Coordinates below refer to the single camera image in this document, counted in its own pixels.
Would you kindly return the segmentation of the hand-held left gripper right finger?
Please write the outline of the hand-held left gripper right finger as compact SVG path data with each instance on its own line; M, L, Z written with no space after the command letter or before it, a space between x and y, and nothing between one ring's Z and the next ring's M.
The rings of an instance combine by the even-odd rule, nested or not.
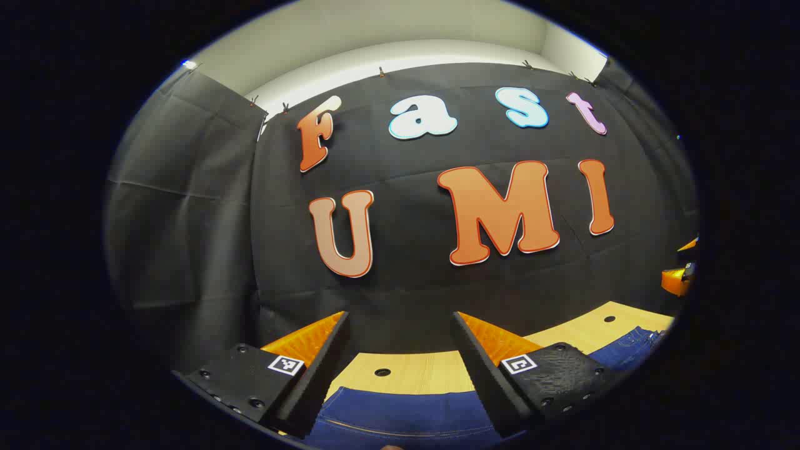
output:
M540 346L462 311L451 314L451 336L503 438L563 423L618 382L616 370L566 342Z

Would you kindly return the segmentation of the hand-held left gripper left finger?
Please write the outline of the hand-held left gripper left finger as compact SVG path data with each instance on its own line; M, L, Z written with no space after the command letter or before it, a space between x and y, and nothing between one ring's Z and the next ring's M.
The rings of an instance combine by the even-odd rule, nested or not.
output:
M303 438L322 410L350 330L348 312L338 311L262 347L235 344L180 380L246 422Z

